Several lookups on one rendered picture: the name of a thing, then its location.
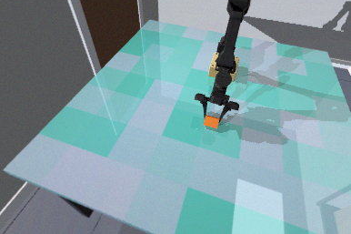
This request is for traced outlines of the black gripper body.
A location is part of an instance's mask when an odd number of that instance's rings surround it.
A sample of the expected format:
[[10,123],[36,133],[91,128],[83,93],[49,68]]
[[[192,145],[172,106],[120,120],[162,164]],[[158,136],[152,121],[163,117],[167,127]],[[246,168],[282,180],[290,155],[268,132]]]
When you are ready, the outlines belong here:
[[[225,87],[225,86],[218,86],[218,85],[214,85],[213,86],[213,90],[214,90],[214,88],[217,88],[217,92],[222,92],[222,90],[226,91],[226,89],[227,89],[227,87]],[[213,90],[212,90],[212,92],[213,92]],[[201,101],[203,103],[206,103],[207,101],[210,102],[211,99],[210,99],[210,97],[206,97],[206,95],[197,93],[195,95],[195,100],[198,100],[198,101]],[[229,101],[227,104],[223,103],[222,105],[225,106],[225,108],[228,108],[228,109],[234,109],[234,110],[237,110],[237,111],[239,109],[238,103],[233,102],[233,101]]]

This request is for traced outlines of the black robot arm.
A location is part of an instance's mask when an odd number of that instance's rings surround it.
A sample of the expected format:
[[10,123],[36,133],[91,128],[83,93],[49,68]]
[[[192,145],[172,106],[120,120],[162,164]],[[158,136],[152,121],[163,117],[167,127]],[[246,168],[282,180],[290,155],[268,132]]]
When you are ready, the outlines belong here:
[[[226,28],[226,34],[221,37],[218,42],[216,52],[218,58],[216,59],[216,74],[215,85],[229,86],[232,82],[230,75],[236,71],[236,61],[234,52],[236,49],[236,39],[242,23],[244,15],[247,13],[251,0],[228,0],[226,11],[229,13],[229,20]],[[223,103],[227,104],[230,96],[225,95],[225,91],[217,92],[214,88],[210,96],[210,102],[222,106]]]

